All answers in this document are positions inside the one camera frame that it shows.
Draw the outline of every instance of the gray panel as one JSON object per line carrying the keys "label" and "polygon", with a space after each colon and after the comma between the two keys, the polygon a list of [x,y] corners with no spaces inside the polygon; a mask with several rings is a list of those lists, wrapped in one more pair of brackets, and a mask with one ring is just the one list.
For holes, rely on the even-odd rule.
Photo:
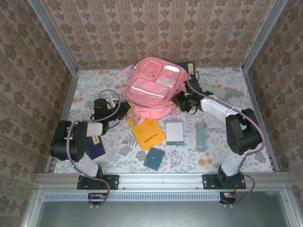
{"label": "gray panel", "polygon": [[44,202],[39,227],[288,227],[279,192],[254,192],[233,208],[219,202]]}

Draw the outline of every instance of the floral tablecloth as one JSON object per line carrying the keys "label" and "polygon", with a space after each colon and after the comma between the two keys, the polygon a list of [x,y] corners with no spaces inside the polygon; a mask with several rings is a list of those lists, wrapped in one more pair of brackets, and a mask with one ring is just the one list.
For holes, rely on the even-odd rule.
{"label": "floral tablecloth", "polygon": [[[200,83],[222,88],[227,91],[228,103],[241,108],[252,108],[247,86],[240,68],[198,68]],[[89,119],[94,113],[94,100],[100,91],[114,89],[123,98],[123,91],[128,82],[128,75],[119,80],[114,76],[121,70],[79,70],[79,81],[74,94],[69,120]],[[102,97],[109,99],[110,94]],[[155,148],[165,151],[165,156],[158,171],[143,165],[148,150],[141,150],[131,128],[128,125],[128,115],[116,127],[102,136],[106,154],[98,163],[105,173],[207,173],[217,172],[228,153],[225,124],[209,113],[198,111],[195,115],[187,115],[177,111],[178,119],[183,120],[184,146],[167,146],[166,141]],[[158,120],[165,132],[166,116]],[[205,152],[196,150],[196,130],[198,122],[205,123]],[[242,167],[244,172],[271,172],[271,164],[264,149],[257,155],[249,156]],[[68,161],[58,161],[55,173],[74,173]]]}

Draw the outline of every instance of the yellow book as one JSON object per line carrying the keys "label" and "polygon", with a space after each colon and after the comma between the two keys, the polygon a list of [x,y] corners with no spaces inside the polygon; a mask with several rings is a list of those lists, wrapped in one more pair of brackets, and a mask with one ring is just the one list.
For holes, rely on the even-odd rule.
{"label": "yellow book", "polygon": [[145,119],[142,124],[134,125],[135,117],[128,119],[128,123],[142,150],[147,150],[166,139],[156,120]]}

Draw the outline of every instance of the pink backpack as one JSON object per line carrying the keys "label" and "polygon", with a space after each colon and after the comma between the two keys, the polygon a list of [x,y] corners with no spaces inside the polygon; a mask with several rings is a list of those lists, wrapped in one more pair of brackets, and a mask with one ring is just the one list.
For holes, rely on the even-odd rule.
{"label": "pink backpack", "polygon": [[134,104],[131,113],[136,117],[141,117],[142,120],[159,119],[175,110],[176,105],[171,98],[177,92],[185,91],[185,80],[187,72],[182,67],[147,57],[134,66],[124,97]]}

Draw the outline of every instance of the patterned wallpaper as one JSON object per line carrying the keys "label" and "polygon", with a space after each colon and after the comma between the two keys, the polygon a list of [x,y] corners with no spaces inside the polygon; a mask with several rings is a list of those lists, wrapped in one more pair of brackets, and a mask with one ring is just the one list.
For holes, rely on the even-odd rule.
{"label": "patterned wallpaper", "polygon": [[71,75],[27,1],[0,1],[0,226],[18,226]]}
{"label": "patterned wallpaper", "polygon": [[240,65],[274,0],[42,0],[79,68]]}
{"label": "patterned wallpaper", "polygon": [[303,0],[287,2],[249,75],[279,166],[303,208]]}

